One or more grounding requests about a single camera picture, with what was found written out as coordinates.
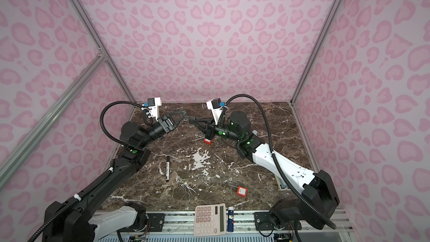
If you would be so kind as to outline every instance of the marble tabletop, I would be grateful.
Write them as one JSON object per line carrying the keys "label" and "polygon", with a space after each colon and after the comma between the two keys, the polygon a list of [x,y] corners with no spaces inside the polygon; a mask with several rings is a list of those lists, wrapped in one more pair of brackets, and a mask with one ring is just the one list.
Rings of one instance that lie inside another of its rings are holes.
{"label": "marble tabletop", "polygon": [[[271,125],[273,147],[297,164],[311,169],[288,103],[262,103]],[[208,118],[212,114],[205,103],[164,104],[160,115],[185,109],[188,116]],[[267,140],[261,113],[255,103],[230,103],[229,113],[242,110],[251,121],[251,129]],[[143,123],[142,112],[136,111],[133,121]],[[290,190],[280,191],[273,173],[242,159],[231,140],[217,137],[211,145],[203,142],[199,130],[187,122],[147,146],[152,151],[146,165],[101,205],[101,210],[115,210],[126,202],[136,202],[148,210],[194,210],[197,205],[225,203],[236,209],[269,209],[280,198],[294,198]],[[166,156],[170,156],[170,180],[166,182]],[[248,188],[246,197],[236,194],[237,188]]]}

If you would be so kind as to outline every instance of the white zip tie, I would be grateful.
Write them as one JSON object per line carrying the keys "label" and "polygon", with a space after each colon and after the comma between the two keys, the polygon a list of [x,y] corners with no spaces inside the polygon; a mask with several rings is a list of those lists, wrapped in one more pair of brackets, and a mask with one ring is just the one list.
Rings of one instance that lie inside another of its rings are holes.
{"label": "white zip tie", "polygon": [[79,201],[82,201],[82,198],[79,196],[79,194],[75,194],[73,197],[78,199]]}

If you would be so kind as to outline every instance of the pink heart-patterned wall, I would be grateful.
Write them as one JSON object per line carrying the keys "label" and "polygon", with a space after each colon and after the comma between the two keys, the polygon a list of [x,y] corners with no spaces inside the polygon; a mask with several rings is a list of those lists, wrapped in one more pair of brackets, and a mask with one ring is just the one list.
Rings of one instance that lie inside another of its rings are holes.
{"label": "pink heart-patterned wall", "polygon": [[297,108],[359,240],[430,241],[430,0],[345,0]]}
{"label": "pink heart-patterned wall", "polygon": [[332,0],[81,0],[134,97],[290,100]]}
{"label": "pink heart-patterned wall", "polygon": [[0,0],[0,166],[95,58],[67,0]]}
{"label": "pink heart-patterned wall", "polygon": [[[100,129],[100,112],[123,99],[116,79],[102,65],[0,192],[1,241],[27,241],[52,202],[64,202],[105,170],[116,143]],[[128,105],[107,111],[105,125],[113,136],[119,136],[130,111]]]}

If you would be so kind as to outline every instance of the black marker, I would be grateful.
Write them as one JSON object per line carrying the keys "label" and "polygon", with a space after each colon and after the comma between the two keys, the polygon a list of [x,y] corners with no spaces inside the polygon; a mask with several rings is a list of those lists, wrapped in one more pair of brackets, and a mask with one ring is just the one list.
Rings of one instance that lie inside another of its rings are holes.
{"label": "black marker", "polygon": [[166,160],[166,181],[169,182],[169,173],[170,173],[170,156],[167,156]]}

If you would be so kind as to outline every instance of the calculator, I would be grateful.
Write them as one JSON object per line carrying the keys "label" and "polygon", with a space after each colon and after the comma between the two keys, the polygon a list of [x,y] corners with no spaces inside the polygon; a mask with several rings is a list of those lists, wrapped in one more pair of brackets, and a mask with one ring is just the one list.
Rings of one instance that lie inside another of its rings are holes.
{"label": "calculator", "polygon": [[227,232],[225,204],[199,205],[194,214],[194,236],[220,236]]}

